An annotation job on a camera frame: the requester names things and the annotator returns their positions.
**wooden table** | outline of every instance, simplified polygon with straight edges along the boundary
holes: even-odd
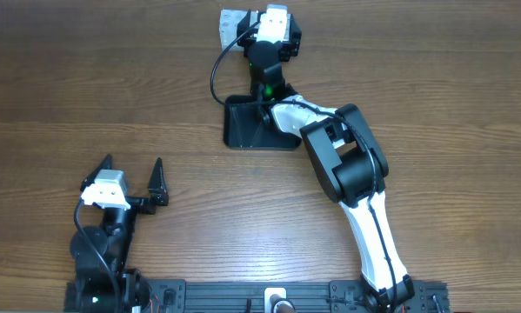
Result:
[[[286,3],[303,42],[284,75],[313,103],[361,108],[410,274],[447,282],[454,310],[521,312],[521,1]],[[164,160],[170,205],[139,217],[130,253],[147,277],[359,278],[304,148],[222,142],[219,11],[265,5],[0,0],[0,310],[62,309],[78,187],[106,153],[135,195]],[[231,53],[217,93],[248,84]]]

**wooden surface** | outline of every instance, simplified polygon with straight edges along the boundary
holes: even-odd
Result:
[[[447,282],[454,310],[521,312],[521,1],[286,3],[304,39],[284,75],[313,103],[361,108],[411,275]],[[138,195],[164,159],[170,205],[139,217],[130,254],[148,277],[359,277],[303,147],[222,142],[219,11],[265,5],[0,0],[0,310],[62,309],[78,187],[106,153]],[[248,83],[229,55],[218,94]]]

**cable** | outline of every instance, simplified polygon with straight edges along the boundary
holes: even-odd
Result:
[[[395,278],[395,275],[394,275],[393,266],[391,265],[391,259],[390,259],[390,256],[388,254],[388,250],[387,250],[387,248],[385,246],[384,236],[382,235],[382,230],[380,229],[380,223],[378,222],[378,219],[376,217],[376,211],[374,210],[374,208],[372,208],[372,204],[371,204],[371,200],[374,197],[374,195],[376,194],[376,188],[377,188],[377,184],[376,184],[376,181],[377,181],[376,164],[374,163],[374,157],[372,156],[372,153],[371,153],[371,151],[370,151],[370,149],[368,147],[368,144],[366,144],[366,142],[364,141],[363,137],[360,136],[360,134],[355,129],[355,127],[353,127],[353,125],[351,125],[351,123],[347,122],[347,120],[345,120],[343,117],[341,117],[341,116],[339,116],[339,115],[337,115],[335,113],[321,111],[319,109],[311,107],[310,105],[308,105],[306,103],[301,103],[301,102],[298,102],[298,101],[295,101],[295,100],[293,100],[293,101],[263,101],[263,102],[250,102],[250,103],[226,103],[224,101],[221,101],[217,97],[216,91],[214,91],[214,78],[216,77],[217,67],[219,66],[219,63],[222,61],[222,59],[225,57],[225,54],[227,54],[227,52],[229,52],[229,50],[231,49],[231,47],[233,47],[235,45],[235,43],[237,43],[239,40],[241,40],[241,38],[246,36],[246,34],[248,34],[251,30],[253,30],[255,27],[257,27],[259,24],[260,24],[259,21],[255,22],[254,24],[252,24],[245,32],[243,32],[243,34],[241,34],[235,40],[233,40],[233,42],[231,42],[222,51],[222,53],[219,55],[219,57],[216,60],[216,63],[214,63],[214,68],[211,71],[211,77],[210,77],[210,92],[211,92],[211,95],[214,98],[214,100],[216,100],[216,102],[222,104],[223,106],[227,106],[227,105],[230,105],[230,106],[249,106],[249,105],[259,106],[259,105],[275,105],[275,104],[296,104],[296,105],[299,105],[299,106],[301,106],[303,108],[311,110],[311,111],[313,111],[316,114],[325,115],[325,116],[337,119],[339,122],[341,122],[343,125],[345,125],[345,127],[347,127],[347,129],[350,132],[352,132],[355,135],[356,138],[358,138],[359,143],[368,152],[369,158],[371,160],[372,189],[371,189],[371,194],[368,196],[367,204],[368,204],[368,210],[372,214],[372,218],[374,219],[374,224],[376,224],[376,229],[377,229],[377,232],[378,232],[378,236],[380,237],[380,243],[382,244],[382,250],[384,251],[384,257],[385,257],[385,259],[386,259],[386,261],[388,263],[388,267],[390,268],[391,281],[393,283],[393,287],[392,287],[392,290],[393,290],[393,301],[391,302],[390,312],[393,312],[394,309],[395,309],[395,306],[396,306],[396,301],[397,301],[397,283],[396,283],[396,278]]]
[[[113,285],[113,291],[115,292],[115,313],[120,313],[119,304],[121,303],[121,291],[119,289],[119,283],[117,282],[117,279],[113,276],[113,273],[110,270],[110,267],[105,262],[104,258],[102,257],[102,254],[97,250],[96,245],[90,240],[90,237],[86,233],[86,231],[80,226],[80,222],[78,221],[78,213],[80,212],[80,208],[83,207],[83,200],[81,199],[78,201],[77,208],[75,209],[75,226],[77,226],[77,230],[82,235],[83,240],[92,251],[97,255],[97,258],[99,259],[100,263],[105,267],[105,270],[107,271],[107,276],[110,277],[111,284]]]

